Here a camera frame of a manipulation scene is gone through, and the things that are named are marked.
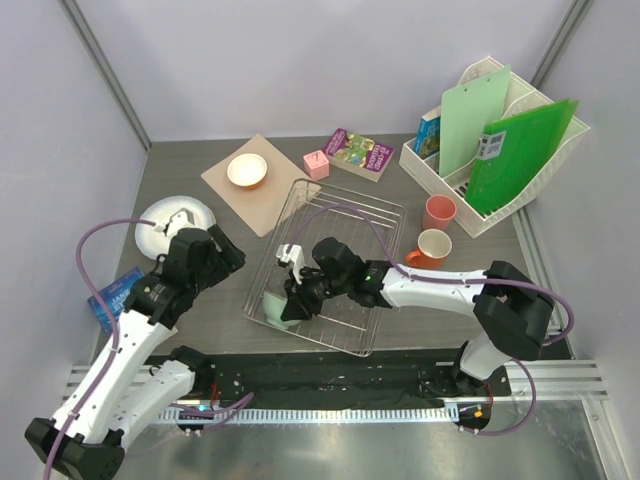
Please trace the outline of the mint green bowl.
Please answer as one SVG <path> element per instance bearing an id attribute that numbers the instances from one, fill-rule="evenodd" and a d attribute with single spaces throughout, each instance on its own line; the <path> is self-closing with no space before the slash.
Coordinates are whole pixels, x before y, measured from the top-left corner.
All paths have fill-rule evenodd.
<path id="1" fill-rule="evenodd" d="M 286 330 L 295 327 L 300 320 L 283 321 L 281 316 L 284 312 L 287 300 L 271 292 L 265 292 L 263 295 L 262 305 L 266 321 L 273 327 Z"/>

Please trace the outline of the white ceramic plate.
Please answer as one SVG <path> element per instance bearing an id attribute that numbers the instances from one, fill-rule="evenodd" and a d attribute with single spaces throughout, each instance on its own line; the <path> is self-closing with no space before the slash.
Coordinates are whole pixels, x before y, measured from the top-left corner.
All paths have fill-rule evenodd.
<path id="1" fill-rule="evenodd" d="M 151 260 L 168 252 L 170 241 L 179 230 L 207 230 L 216 223 L 215 215 L 203 202 L 182 195 L 155 202 L 144 211 L 140 219 L 153 223 L 153 226 L 137 224 L 135 229 L 136 246 Z"/>

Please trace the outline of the orange bowl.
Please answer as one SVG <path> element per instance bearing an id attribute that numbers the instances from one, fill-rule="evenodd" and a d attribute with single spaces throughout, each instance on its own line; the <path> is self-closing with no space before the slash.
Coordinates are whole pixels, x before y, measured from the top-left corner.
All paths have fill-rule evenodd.
<path id="1" fill-rule="evenodd" d="M 242 189 L 257 187 L 267 176 L 266 160 L 254 153 L 240 154 L 234 157 L 227 167 L 229 181 Z"/>

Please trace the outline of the orange mug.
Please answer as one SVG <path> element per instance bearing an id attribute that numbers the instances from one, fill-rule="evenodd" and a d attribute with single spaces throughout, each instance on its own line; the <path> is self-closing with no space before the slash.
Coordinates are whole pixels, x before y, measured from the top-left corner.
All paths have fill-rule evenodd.
<path id="1" fill-rule="evenodd" d="M 417 239 L 417 248 L 405 257 L 409 267 L 435 270 L 441 266 L 452 251 L 452 241 L 443 231 L 428 229 Z"/>

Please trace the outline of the pink plastic cup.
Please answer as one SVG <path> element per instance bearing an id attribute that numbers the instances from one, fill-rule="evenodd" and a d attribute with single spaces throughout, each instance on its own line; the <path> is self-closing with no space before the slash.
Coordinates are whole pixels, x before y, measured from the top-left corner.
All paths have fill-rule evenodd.
<path id="1" fill-rule="evenodd" d="M 445 231 L 456 213 L 457 206 L 451 198 L 446 195 L 430 196 L 425 203 L 422 228 Z"/>

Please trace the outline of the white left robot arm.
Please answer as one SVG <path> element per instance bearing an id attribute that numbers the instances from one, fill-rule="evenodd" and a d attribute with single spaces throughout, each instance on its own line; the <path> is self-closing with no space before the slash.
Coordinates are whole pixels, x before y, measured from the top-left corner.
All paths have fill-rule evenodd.
<path id="1" fill-rule="evenodd" d="M 127 392 L 140 368 L 166 339 L 197 296 L 245 264 L 245 254 L 218 225 L 183 227 L 156 259 L 154 269 L 136 280 L 112 335 L 75 392 L 48 418 L 35 418 L 25 439 L 45 467 L 69 479 L 111 479 L 126 450 L 172 402 L 205 397 L 215 373 L 209 357 L 187 346 L 168 360 L 133 394 Z"/>

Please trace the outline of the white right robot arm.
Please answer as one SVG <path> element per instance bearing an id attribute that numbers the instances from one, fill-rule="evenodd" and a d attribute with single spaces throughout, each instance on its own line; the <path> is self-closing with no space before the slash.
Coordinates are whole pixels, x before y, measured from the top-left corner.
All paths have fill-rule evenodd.
<path id="1" fill-rule="evenodd" d="M 369 309 L 424 307 L 475 318 L 481 334 L 463 343 L 451 366 L 422 379 L 429 396 L 475 395 L 508 361 L 539 359 L 554 309 L 550 294 L 502 261 L 471 272 L 419 270 L 363 260 L 334 237 L 313 247 L 314 267 L 296 244 L 279 246 L 276 258 L 288 271 L 283 322 L 309 320 L 339 296 Z"/>

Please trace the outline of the Jane Eyre book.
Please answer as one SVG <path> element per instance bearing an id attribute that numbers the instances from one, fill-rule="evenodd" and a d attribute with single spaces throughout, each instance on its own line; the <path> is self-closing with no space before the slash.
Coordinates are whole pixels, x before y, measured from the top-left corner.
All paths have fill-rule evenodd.
<path id="1" fill-rule="evenodd" d="M 115 319 L 118 319 L 119 315 L 123 311 L 123 305 L 130 294 L 131 287 L 143 276 L 143 271 L 139 267 L 135 267 L 99 291 L 99 294 Z M 94 296 L 89 297 L 87 302 L 103 332 L 110 335 L 112 333 L 112 328 L 105 309 Z"/>

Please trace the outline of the beige cutting board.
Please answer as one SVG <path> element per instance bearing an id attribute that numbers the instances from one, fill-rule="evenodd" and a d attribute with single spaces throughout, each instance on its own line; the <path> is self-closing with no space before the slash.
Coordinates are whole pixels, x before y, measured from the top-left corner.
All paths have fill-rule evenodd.
<path id="1" fill-rule="evenodd" d="M 243 189 L 234 185 L 227 176 L 229 164 L 242 154 L 257 154 L 266 161 L 266 177 L 255 188 Z M 264 237 L 276 226 L 293 184 L 297 180 L 309 180 L 261 134 L 254 135 L 235 152 L 206 170 L 201 178 L 259 237 Z"/>

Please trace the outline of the pink cube power adapter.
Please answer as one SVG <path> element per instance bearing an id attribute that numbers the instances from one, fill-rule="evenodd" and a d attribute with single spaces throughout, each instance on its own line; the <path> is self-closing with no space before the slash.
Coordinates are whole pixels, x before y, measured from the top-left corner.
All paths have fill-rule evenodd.
<path id="1" fill-rule="evenodd" d="M 322 150 L 303 156 L 304 171 L 314 181 L 322 180 L 330 174 L 330 162 Z"/>

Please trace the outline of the purple treehouse book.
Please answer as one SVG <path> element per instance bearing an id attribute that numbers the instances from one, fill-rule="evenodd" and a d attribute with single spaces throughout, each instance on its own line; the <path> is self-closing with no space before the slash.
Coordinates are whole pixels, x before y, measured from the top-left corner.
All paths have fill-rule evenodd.
<path id="1" fill-rule="evenodd" d="M 393 158 L 395 149 L 366 136 L 338 128 L 330 136 L 322 152 L 332 166 L 378 182 Z"/>

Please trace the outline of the blue book in organizer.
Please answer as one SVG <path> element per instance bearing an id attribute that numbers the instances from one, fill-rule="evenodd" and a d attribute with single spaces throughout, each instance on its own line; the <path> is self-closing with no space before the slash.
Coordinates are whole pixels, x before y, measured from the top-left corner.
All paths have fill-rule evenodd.
<path id="1" fill-rule="evenodd" d="M 429 113 L 423 115 L 420 120 L 413 151 L 421 159 L 426 159 L 440 150 L 440 119 L 439 113 Z"/>

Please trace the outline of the light green clipboard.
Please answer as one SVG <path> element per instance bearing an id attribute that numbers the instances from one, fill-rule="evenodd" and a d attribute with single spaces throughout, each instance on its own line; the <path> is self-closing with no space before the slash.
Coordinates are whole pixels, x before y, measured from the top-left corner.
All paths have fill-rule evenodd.
<path id="1" fill-rule="evenodd" d="M 499 120 L 511 78 L 509 65 L 442 94 L 439 175 L 447 177 L 475 158 L 487 124 Z"/>

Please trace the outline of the bright green folder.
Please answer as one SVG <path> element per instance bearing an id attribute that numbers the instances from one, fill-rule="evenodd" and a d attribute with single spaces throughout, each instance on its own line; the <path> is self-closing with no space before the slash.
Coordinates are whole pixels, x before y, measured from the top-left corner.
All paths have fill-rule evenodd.
<path id="1" fill-rule="evenodd" d="M 565 99 L 486 125 L 466 202 L 488 215 L 517 197 L 556 152 L 578 105 Z"/>

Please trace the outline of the perforated aluminium rail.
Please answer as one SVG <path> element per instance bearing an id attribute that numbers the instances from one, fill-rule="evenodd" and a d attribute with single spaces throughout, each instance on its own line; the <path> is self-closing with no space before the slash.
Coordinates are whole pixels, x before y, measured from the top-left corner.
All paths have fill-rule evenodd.
<path id="1" fill-rule="evenodd" d="M 459 420 L 455 404 L 442 408 L 399 410 L 289 410 L 243 409 L 237 414 L 226 412 L 212 418 L 189 415 L 177 408 L 167 408 L 153 421 L 157 425 L 204 425 L 231 417 L 231 425 L 293 424 L 382 424 L 382 423 L 449 423 Z"/>

